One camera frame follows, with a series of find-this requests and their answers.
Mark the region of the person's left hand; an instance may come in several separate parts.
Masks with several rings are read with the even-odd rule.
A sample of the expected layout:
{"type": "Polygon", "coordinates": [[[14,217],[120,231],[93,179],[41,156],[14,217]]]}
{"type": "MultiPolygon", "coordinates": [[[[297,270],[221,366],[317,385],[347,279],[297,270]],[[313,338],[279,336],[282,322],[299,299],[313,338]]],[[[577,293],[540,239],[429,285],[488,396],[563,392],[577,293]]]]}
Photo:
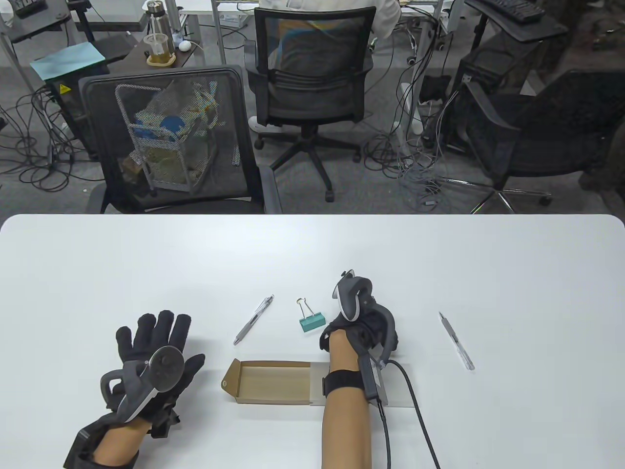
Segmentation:
{"type": "Polygon", "coordinates": [[[164,310],[158,316],[142,315],[135,333],[127,326],[116,332],[121,369],[101,378],[101,392],[114,415],[111,424],[129,424],[140,418],[151,424],[153,438],[165,438],[178,424],[173,411],[181,393],[205,364],[205,355],[185,360],[182,352],[189,333],[190,316],[164,310]]]}

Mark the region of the person's right hand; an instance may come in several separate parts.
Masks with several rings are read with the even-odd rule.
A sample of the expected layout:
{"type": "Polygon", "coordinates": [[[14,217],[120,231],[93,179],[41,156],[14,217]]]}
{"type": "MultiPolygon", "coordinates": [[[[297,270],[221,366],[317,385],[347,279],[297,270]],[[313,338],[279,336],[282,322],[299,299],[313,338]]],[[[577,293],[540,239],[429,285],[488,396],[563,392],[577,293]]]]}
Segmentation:
{"type": "Polygon", "coordinates": [[[339,314],[324,328],[319,338],[319,347],[328,352],[330,350],[330,336],[336,331],[344,331],[347,340],[358,356],[368,354],[377,346],[382,346],[381,359],[386,363],[391,353],[395,352],[399,344],[396,332],[395,318],[388,308],[381,304],[370,304],[361,311],[355,321],[348,321],[339,314]]]}

